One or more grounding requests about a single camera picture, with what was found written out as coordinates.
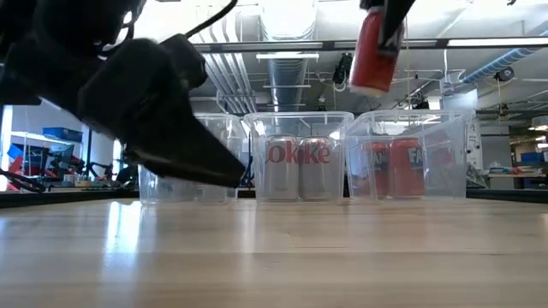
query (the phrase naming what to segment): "ceiling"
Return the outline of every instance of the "ceiling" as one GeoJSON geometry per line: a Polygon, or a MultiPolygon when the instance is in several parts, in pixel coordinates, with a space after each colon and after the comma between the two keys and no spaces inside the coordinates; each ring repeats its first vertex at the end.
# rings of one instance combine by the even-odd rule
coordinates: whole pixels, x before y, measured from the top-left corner
{"type": "MultiPolygon", "coordinates": [[[[183,2],[184,4],[156,3],[153,5],[153,9],[146,8],[141,17],[145,21],[138,21],[137,35],[163,39],[171,33],[183,32],[192,26],[193,21],[195,23],[200,20],[201,16],[212,14],[218,10],[219,5],[223,5],[226,1],[201,1],[199,8],[193,7],[187,1],[183,2]],[[183,9],[187,12],[190,9],[197,11],[195,19],[186,19],[187,23],[184,25],[182,25],[181,14],[179,14],[183,9]]],[[[224,23],[225,31],[226,27],[235,27],[240,41],[261,40],[260,6],[257,2],[256,0],[240,1],[240,5],[233,13],[236,16],[236,23],[235,25],[224,23]]],[[[298,19],[299,13],[288,10],[287,15],[280,16],[280,18],[291,21],[298,19]]],[[[316,16],[314,39],[356,39],[365,12],[358,9],[356,0],[320,0],[317,3],[316,16]]],[[[547,21],[548,1],[543,0],[517,0],[516,4],[510,7],[506,6],[504,0],[417,0],[408,15],[407,36],[410,39],[533,36],[548,29],[547,21]]],[[[447,53],[448,69],[466,70],[464,74],[467,74],[505,52],[506,50],[497,49],[449,50],[447,53]]],[[[256,54],[243,54],[242,56],[254,96],[257,97],[256,102],[262,104],[259,106],[260,110],[273,110],[273,108],[266,107],[270,98],[270,90],[263,88],[269,84],[266,61],[257,60],[256,54]]],[[[413,91],[426,82],[426,80],[400,82],[393,85],[390,93],[382,98],[359,97],[348,90],[335,92],[330,81],[340,56],[341,52],[320,52],[317,61],[308,60],[305,84],[309,84],[311,87],[303,90],[301,103],[307,105],[304,108],[313,108],[323,95],[328,110],[360,112],[370,109],[390,109],[397,106],[397,102],[402,101],[409,91],[413,91]]],[[[548,49],[540,50],[513,65],[512,68],[515,70],[517,79],[503,84],[500,94],[495,80],[481,80],[477,85],[479,89],[478,107],[485,109],[501,102],[544,100],[544,94],[533,95],[548,90],[548,82],[544,80],[548,80],[548,73],[546,73],[548,72],[548,61],[546,59],[548,59],[548,49]]],[[[402,50],[395,79],[406,78],[408,76],[405,72],[406,68],[420,71],[432,70],[419,72],[418,76],[421,79],[438,79],[441,73],[435,70],[444,69],[444,51],[402,50]]],[[[451,76],[456,80],[457,74],[451,76]]],[[[231,82],[236,88],[238,87],[234,76],[230,76],[228,82],[231,82]]],[[[202,98],[194,105],[195,108],[200,111],[218,110],[214,102],[207,102],[206,99],[214,98],[216,94],[217,88],[210,81],[202,87],[194,89],[191,95],[202,98]]],[[[432,92],[431,95],[439,95],[439,92],[432,92]]],[[[520,105],[520,109],[530,107],[533,105],[520,105]]],[[[534,107],[544,108],[544,105],[535,104],[534,107]]]]}

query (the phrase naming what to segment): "silver can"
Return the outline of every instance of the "silver can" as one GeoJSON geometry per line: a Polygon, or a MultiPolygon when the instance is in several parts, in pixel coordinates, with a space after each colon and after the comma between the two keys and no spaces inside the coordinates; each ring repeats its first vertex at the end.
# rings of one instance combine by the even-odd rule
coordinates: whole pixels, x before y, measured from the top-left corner
{"type": "Polygon", "coordinates": [[[299,162],[297,138],[276,134],[266,141],[264,196],[271,201],[288,201],[299,198],[299,162]]]}
{"type": "Polygon", "coordinates": [[[299,193],[303,200],[336,197],[339,185],[339,147],[326,137],[307,137],[299,142],[299,193]]]}

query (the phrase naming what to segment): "air duct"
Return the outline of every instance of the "air duct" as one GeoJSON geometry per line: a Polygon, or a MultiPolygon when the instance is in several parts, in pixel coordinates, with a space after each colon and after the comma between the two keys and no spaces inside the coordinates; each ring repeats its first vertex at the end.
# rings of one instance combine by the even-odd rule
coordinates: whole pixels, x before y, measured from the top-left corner
{"type": "MultiPolygon", "coordinates": [[[[542,32],[540,36],[548,36],[548,30],[542,32]]],[[[473,71],[461,78],[462,83],[474,83],[478,80],[482,80],[485,77],[492,76],[497,72],[509,67],[510,65],[520,61],[526,56],[531,56],[533,53],[541,50],[541,48],[514,48],[506,54],[500,56],[495,61],[489,62],[482,68],[473,71]]]]}
{"type": "MultiPolygon", "coordinates": [[[[316,0],[264,0],[261,8],[263,40],[312,40],[316,22],[316,0]]],[[[268,77],[272,86],[274,110],[296,110],[301,101],[302,85],[307,71],[307,59],[271,59],[268,61],[268,77]]]]}

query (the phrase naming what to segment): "plastic container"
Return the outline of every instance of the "plastic container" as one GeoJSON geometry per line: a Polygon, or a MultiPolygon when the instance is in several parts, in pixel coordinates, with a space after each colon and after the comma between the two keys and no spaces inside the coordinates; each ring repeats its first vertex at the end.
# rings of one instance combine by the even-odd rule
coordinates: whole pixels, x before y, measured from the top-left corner
{"type": "Polygon", "coordinates": [[[473,110],[380,110],[348,128],[352,198],[466,197],[466,129],[473,110]]]}
{"type": "Polygon", "coordinates": [[[257,200],[343,201],[348,112],[274,112],[246,115],[251,128],[257,200]]]}
{"type": "MultiPolygon", "coordinates": [[[[241,159],[242,147],[247,134],[239,117],[210,113],[197,113],[194,116],[236,157],[241,159]]],[[[143,204],[178,202],[225,204],[236,196],[235,189],[172,178],[160,178],[142,166],[139,167],[139,189],[140,200],[143,204]]]]}

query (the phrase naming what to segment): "transparent bin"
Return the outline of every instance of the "transparent bin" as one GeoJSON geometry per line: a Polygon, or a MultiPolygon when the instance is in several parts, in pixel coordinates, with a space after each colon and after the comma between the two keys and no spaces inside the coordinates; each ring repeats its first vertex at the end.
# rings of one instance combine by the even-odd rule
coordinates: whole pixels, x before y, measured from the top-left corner
{"type": "MultiPolygon", "coordinates": [[[[194,116],[236,157],[242,160],[242,147],[247,134],[239,117],[213,113],[197,113],[194,116]]],[[[236,196],[233,188],[160,178],[142,166],[139,167],[139,190],[140,200],[143,204],[176,202],[225,204],[236,196]]]]}
{"type": "Polygon", "coordinates": [[[348,128],[352,198],[466,197],[466,129],[473,110],[380,110],[348,128]]]}
{"type": "Polygon", "coordinates": [[[343,201],[348,112],[274,112],[246,115],[251,128],[257,200],[343,201]]]}

